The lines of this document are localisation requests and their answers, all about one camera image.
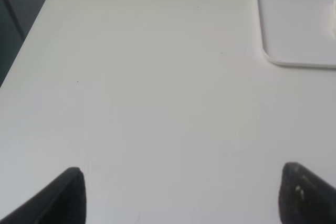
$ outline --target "white tray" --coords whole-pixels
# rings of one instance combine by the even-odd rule
[[[266,58],[276,64],[336,68],[334,0],[257,0]]]

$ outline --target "black plastic piece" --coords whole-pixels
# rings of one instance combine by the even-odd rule
[[[299,163],[282,170],[279,214],[283,224],[336,224],[336,190]]]
[[[69,168],[0,224],[85,224],[86,191],[79,168]]]

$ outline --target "table surface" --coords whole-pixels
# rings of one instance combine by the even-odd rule
[[[255,0],[46,0],[0,88],[0,217],[70,166],[87,223],[280,223],[336,185],[336,72],[261,53]]]

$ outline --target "white table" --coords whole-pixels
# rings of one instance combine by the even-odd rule
[[[280,223],[288,161],[336,185],[336,72],[259,36],[255,0],[46,0],[0,88],[0,217],[70,166],[87,223]]]

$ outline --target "plastic tray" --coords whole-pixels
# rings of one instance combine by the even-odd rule
[[[336,68],[334,0],[257,0],[266,58],[276,64]]]

